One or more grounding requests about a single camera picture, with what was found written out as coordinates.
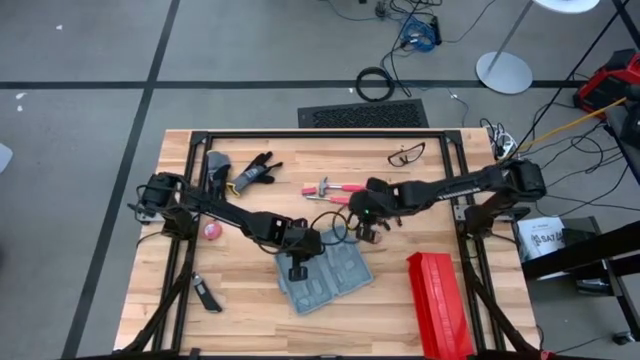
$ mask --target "red plastic container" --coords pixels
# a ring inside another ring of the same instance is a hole
[[[407,261],[424,356],[466,359],[473,345],[451,256],[415,253]]]

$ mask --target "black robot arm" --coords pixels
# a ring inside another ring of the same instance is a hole
[[[528,160],[508,160],[466,175],[434,182],[405,181],[389,184],[370,178],[367,190],[351,195],[349,210],[359,220],[356,236],[372,241],[371,226],[392,217],[415,215],[438,201],[489,191],[495,194],[482,205],[469,206],[469,233],[486,230],[495,216],[520,201],[536,201],[546,194],[538,165]]]
[[[286,253],[292,257],[289,280],[307,278],[301,265],[323,252],[320,233],[309,228],[306,219],[291,219],[266,211],[250,212],[190,186],[177,174],[154,174],[134,207],[137,214],[159,213],[165,219],[163,234],[180,239],[195,239],[197,224],[194,214],[205,214],[234,226],[261,248],[274,249],[270,254]]]

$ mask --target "red equipment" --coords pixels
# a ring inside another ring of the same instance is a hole
[[[467,359],[473,345],[451,256],[415,253],[407,260],[425,358]]]
[[[573,95],[573,102],[591,113],[623,98],[630,84],[640,84],[640,53],[619,50]]]

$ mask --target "yellow cable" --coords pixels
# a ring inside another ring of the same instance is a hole
[[[602,108],[602,109],[600,109],[600,110],[596,110],[596,111],[594,111],[594,112],[592,112],[592,113],[590,113],[590,114],[587,114],[587,115],[585,115],[585,116],[581,117],[581,118],[580,118],[580,119],[578,119],[578,120],[575,120],[575,121],[573,121],[573,122],[570,122],[570,123],[568,123],[567,125],[560,126],[559,128],[553,129],[553,130],[549,131],[548,133],[546,133],[546,134],[542,135],[541,137],[537,138],[536,140],[529,141],[528,143],[524,143],[524,144],[522,144],[522,146],[521,146],[521,147],[522,147],[522,148],[526,148],[527,150],[522,150],[522,151],[520,151],[520,152],[528,151],[528,150],[531,148],[531,146],[532,146],[533,144],[539,143],[540,141],[542,141],[542,140],[544,140],[544,139],[548,138],[549,136],[552,136],[552,135],[554,135],[554,134],[557,134],[557,133],[559,133],[560,131],[567,130],[568,128],[570,128],[570,127],[572,127],[572,126],[578,125],[578,124],[580,124],[580,123],[582,123],[582,122],[584,122],[584,121],[587,121],[587,120],[589,120],[589,119],[591,119],[591,118],[593,118],[593,117],[596,117],[596,116],[598,116],[598,115],[602,114],[603,112],[605,112],[607,109],[612,108],[612,107],[614,107],[614,106],[618,106],[618,105],[622,104],[622,103],[623,103],[623,102],[625,102],[625,101],[627,101],[627,98],[626,98],[626,97],[624,97],[624,98],[622,98],[622,99],[620,99],[620,100],[618,100],[618,101],[615,101],[614,103],[612,103],[612,104],[610,104],[610,105],[607,105],[607,106],[603,107],[603,108]]]

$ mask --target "gray plastic case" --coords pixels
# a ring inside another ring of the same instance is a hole
[[[344,231],[344,226],[336,227],[338,234],[343,234]],[[317,310],[336,297],[373,281],[373,274],[355,244],[355,239],[348,236],[345,240],[338,245],[326,246],[324,254],[304,262],[303,266],[308,269],[308,278],[304,281],[289,281],[291,257],[285,254],[275,256],[280,272],[278,285],[287,294],[298,315]],[[337,241],[333,230],[322,234],[322,242],[325,244]]]

